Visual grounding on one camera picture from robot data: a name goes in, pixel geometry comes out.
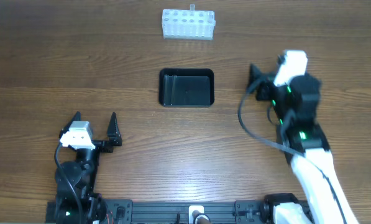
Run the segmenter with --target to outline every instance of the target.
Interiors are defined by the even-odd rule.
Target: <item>black tray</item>
[[[164,68],[159,102],[168,107],[207,107],[214,103],[214,73],[208,68]]]

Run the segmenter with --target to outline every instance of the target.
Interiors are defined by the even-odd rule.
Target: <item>wooden tabletop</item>
[[[162,10],[216,13],[214,40],[165,40]],[[361,223],[371,223],[371,1],[0,1],[0,222],[43,222],[55,199],[53,154],[76,111],[105,138],[113,111],[123,146],[100,159],[96,192],[134,201],[305,198],[282,153],[240,128],[249,65],[308,54],[322,80],[318,121]],[[209,108],[158,103],[163,68],[210,68]],[[275,140],[268,103],[248,127]],[[62,150],[61,162],[75,153]]]

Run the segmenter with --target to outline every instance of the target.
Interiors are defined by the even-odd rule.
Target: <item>white base component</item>
[[[273,221],[275,224],[311,224],[311,221],[303,212],[303,207],[293,202],[275,206],[273,208]]]
[[[303,50],[285,50],[283,57],[285,60],[273,81],[275,86],[289,85],[294,77],[304,75],[307,69],[308,58]]]
[[[71,146],[73,149],[95,149],[91,142],[93,130],[88,121],[73,121],[69,131],[62,135],[60,142],[63,147]]]
[[[163,37],[171,39],[212,40],[216,21],[213,11],[164,9],[162,14]]]
[[[344,223],[339,206],[333,198],[328,182],[323,178],[322,173],[307,161],[307,159],[320,168],[329,178],[347,220],[347,224],[358,223],[337,179],[332,154],[330,151],[325,151],[322,148],[307,149],[305,158],[294,155],[291,159],[291,168],[304,190],[314,222],[317,224]]]

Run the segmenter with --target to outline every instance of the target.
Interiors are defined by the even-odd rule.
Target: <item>wood grain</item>
[[[213,41],[164,40],[164,8],[216,12]],[[371,1],[0,1],[0,222],[42,222],[54,200],[58,132],[81,111],[103,138],[118,115],[123,146],[101,156],[96,191],[136,201],[233,201],[293,192],[283,154],[241,130],[250,63],[275,68],[303,49],[323,81],[319,122],[361,223],[371,223]],[[158,73],[210,68],[210,108],[164,108]],[[275,131],[251,99],[247,125]],[[62,151],[61,161],[74,153]]]

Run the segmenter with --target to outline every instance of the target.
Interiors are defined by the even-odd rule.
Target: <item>white container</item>
[[[165,39],[212,40],[215,25],[214,12],[195,11],[194,4],[190,10],[164,9],[162,14]]]

